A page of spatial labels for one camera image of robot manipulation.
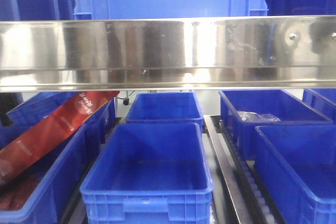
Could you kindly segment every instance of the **clear plastic bag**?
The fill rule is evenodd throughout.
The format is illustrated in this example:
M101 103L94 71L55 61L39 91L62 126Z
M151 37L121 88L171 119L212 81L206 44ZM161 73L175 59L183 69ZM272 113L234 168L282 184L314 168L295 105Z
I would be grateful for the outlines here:
M244 122L280 122L281 120L272 114L257 114L255 112L238 111L238 115Z

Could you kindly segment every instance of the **red packaging bag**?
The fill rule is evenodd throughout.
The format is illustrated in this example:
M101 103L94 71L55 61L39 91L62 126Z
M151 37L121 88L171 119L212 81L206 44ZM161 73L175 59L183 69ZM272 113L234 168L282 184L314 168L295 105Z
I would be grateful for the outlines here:
M118 91L78 92L50 116L0 151L0 186L6 185L66 140Z

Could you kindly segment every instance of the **stainless steel bar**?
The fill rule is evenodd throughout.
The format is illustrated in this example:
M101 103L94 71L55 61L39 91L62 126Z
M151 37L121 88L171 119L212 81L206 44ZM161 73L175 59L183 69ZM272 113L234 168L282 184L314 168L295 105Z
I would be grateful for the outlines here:
M232 167L227 159L227 156L224 152L223 146L220 142L220 139L217 135L215 126L210 116L205 115L204 121L208 131L208 137L212 144L212 147L216 153L216 158L222 172L222 176L227 187L230 200L234 207L235 216L239 224L253 224L255 223L250 215L246 203L243 199L242 192L239 189L238 182L232 171ZM223 208L224 206L215 205L215 209Z
M0 22L0 91L336 85L336 16Z

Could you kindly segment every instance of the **metal shelf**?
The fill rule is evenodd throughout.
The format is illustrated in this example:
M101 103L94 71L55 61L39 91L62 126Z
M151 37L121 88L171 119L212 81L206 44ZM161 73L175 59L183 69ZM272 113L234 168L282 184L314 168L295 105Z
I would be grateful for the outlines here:
M0 22L0 91L336 84L336 16Z

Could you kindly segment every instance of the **screw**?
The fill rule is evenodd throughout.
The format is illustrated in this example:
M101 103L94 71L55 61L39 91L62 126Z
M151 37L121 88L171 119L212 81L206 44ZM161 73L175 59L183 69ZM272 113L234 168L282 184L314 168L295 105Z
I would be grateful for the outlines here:
M291 34L289 35L289 39L290 39L290 40L295 40L297 37L298 37L298 36L297 36L295 33L291 33Z

